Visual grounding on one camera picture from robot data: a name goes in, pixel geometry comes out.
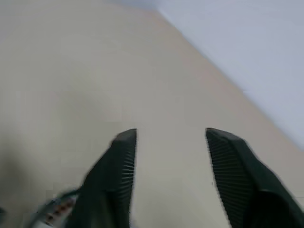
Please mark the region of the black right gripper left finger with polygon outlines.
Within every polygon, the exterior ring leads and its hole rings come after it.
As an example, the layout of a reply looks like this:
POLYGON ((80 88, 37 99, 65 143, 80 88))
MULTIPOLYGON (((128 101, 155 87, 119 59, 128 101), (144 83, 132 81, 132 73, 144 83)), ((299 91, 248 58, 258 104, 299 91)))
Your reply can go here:
POLYGON ((68 228, 130 228, 137 130, 119 133, 87 174, 68 228))

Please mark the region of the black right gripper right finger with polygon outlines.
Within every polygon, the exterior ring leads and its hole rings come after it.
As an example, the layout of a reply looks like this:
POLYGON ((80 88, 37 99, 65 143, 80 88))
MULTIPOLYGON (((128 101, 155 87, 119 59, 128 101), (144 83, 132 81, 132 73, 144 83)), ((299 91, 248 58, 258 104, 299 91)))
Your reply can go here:
POLYGON ((231 228, 304 228, 304 212, 242 138, 206 128, 212 171, 231 228))

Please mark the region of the silver lid with circuit board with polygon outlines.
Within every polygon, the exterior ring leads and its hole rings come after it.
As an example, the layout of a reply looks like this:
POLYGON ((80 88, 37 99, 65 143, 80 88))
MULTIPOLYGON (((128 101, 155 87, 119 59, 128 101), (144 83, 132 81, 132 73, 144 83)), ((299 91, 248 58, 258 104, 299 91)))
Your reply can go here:
POLYGON ((25 228, 66 228, 80 189, 65 191, 34 212, 25 228))

